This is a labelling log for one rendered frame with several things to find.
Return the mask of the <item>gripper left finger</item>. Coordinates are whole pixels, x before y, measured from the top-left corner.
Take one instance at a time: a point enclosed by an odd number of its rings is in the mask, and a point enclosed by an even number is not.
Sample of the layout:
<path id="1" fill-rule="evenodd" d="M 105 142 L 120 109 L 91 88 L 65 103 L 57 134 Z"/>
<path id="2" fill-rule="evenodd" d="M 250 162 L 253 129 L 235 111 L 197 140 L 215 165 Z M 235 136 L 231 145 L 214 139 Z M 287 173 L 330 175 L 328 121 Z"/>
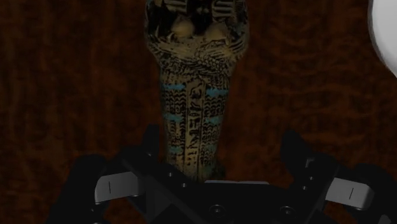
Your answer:
<path id="1" fill-rule="evenodd" d="M 46 224 L 111 224 L 104 213 L 111 200 L 127 198 L 147 224 L 199 224 L 197 213 L 177 193 L 185 175 L 157 162 L 159 128 L 149 125 L 140 145 L 126 147 L 111 160 L 78 157 L 50 209 Z"/>

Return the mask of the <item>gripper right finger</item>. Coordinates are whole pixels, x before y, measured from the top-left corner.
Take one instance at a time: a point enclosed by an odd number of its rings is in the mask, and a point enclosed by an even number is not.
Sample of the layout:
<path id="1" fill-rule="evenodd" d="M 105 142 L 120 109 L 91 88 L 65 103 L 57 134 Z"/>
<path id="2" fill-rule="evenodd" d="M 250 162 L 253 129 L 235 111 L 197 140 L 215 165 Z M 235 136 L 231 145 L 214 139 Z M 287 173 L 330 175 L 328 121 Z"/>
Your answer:
<path id="1" fill-rule="evenodd" d="M 312 151 L 295 131 L 282 137 L 281 159 L 294 181 L 280 202 L 279 224 L 340 224 L 324 213 L 327 202 L 343 205 L 356 224 L 397 224 L 397 181 L 384 169 L 349 169 Z"/>

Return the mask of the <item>golden sarcophagus figure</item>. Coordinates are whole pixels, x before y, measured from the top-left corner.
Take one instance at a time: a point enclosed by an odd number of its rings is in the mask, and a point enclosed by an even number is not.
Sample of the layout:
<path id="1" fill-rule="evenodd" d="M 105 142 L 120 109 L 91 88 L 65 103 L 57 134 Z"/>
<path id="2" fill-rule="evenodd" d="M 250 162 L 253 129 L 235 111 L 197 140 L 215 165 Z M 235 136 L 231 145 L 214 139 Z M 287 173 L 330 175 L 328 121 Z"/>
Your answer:
<path id="1" fill-rule="evenodd" d="M 144 40 L 160 70 L 165 159 L 206 181 L 216 171 L 230 80 L 248 46 L 246 0 L 147 0 Z"/>

